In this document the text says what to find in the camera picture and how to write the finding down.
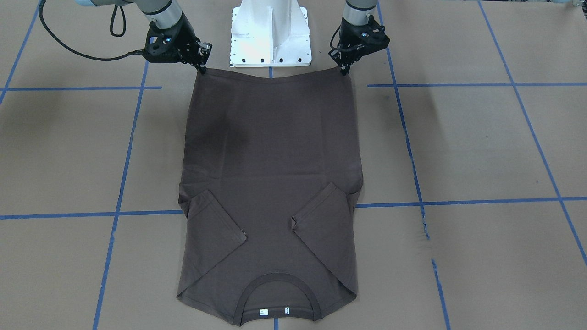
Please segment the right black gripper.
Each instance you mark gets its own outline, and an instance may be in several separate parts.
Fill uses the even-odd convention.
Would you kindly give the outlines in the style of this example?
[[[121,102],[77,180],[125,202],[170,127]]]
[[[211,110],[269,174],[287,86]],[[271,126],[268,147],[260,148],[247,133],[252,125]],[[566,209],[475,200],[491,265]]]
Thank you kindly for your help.
[[[159,28],[155,22],[151,23],[151,30],[155,32],[167,32],[177,37],[175,45],[182,57],[180,63],[194,65],[202,75],[207,73],[207,62],[211,55],[213,45],[201,40],[195,35],[191,24],[184,14],[179,21],[169,28]]]

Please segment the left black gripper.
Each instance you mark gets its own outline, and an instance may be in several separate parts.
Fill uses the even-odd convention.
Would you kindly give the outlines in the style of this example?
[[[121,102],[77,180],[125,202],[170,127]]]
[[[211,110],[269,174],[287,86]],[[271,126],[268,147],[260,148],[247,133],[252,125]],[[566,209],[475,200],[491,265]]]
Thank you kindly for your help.
[[[330,41],[331,50],[328,54],[340,68],[342,75],[346,76],[354,61],[356,62],[363,57],[358,54],[360,46],[359,33],[368,29],[369,24],[354,25],[343,18],[340,26],[332,35]]]

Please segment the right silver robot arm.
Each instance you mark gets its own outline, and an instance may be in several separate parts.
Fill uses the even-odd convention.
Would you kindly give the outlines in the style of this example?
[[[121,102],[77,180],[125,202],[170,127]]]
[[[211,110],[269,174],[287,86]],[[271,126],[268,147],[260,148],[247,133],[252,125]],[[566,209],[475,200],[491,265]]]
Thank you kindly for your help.
[[[126,6],[136,4],[149,21],[149,30],[141,56],[149,63],[185,63],[201,74],[212,44],[196,35],[177,0],[78,0],[80,6]]]

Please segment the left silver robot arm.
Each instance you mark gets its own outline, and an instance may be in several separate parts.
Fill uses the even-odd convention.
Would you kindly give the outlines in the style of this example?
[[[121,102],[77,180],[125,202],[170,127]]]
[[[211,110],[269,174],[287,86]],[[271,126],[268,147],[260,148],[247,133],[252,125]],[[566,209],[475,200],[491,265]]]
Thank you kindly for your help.
[[[347,0],[342,20],[329,42],[329,56],[346,76],[353,63],[376,51],[375,17],[372,14],[376,0]]]

